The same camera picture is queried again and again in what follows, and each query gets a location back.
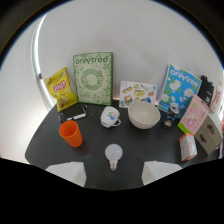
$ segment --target light bulb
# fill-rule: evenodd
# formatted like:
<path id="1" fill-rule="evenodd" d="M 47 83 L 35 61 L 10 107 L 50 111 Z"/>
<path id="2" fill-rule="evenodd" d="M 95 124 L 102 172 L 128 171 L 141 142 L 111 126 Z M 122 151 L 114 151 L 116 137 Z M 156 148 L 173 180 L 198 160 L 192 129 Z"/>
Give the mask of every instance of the light bulb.
<path id="1" fill-rule="evenodd" d="M 122 148 L 117 144 L 108 145 L 105 149 L 105 155 L 107 159 L 110 161 L 111 170 L 116 170 L 118 160 L 123 155 Z"/>

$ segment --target plastic cup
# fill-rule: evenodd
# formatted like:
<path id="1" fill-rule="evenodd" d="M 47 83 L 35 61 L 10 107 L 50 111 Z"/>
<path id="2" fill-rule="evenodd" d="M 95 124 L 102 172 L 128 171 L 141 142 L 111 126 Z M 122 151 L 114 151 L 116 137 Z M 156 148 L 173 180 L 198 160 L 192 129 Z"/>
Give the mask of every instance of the plastic cup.
<path id="1" fill-rule="evenodd" d="M 82 144 L 82 135 L 75 121 L 64 122 L 59 128 L 59 133 L 72 147 L 79 147 Z"/>

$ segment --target yellow chip bag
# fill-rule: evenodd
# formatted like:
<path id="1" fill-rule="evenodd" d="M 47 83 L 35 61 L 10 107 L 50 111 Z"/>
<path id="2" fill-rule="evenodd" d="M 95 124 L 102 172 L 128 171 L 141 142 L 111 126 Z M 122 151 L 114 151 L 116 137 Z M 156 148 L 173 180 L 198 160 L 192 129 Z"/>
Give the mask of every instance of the yellow chip bag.
<path id="1" fill-rule="evenodd" d="M 61 69 L 44 82 L 51 96 L 57 99 L 58 112 L 78 102 L 69 82 L 67 68 Z"/>

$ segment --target pen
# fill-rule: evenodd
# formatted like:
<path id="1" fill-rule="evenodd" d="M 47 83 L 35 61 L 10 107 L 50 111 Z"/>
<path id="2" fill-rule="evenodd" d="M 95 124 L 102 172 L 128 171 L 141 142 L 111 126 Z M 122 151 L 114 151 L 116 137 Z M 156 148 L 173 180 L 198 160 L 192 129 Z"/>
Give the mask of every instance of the pen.
<path id="1" fill-rule="evenodd" d="M 67 119 L 67 121 L 77 120 L 77 119 L 82 118 L 82 117 L 86 117 L 86 114 L 80 114 L 80 115 L 77 115 L 77 116 L 74 116 L 74 117 L 70 117 L 70 118 Z"/>

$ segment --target green book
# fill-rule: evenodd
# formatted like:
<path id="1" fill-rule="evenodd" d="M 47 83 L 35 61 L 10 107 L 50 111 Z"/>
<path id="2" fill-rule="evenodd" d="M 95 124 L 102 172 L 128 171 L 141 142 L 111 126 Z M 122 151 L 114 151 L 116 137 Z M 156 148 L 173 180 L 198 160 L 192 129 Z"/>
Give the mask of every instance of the green book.
<path id="1" fill-rule="evenodd" d="M 111 105 L 113 100 L 113 53 L 74 55 L 73 66 L 79 102 Z"/>

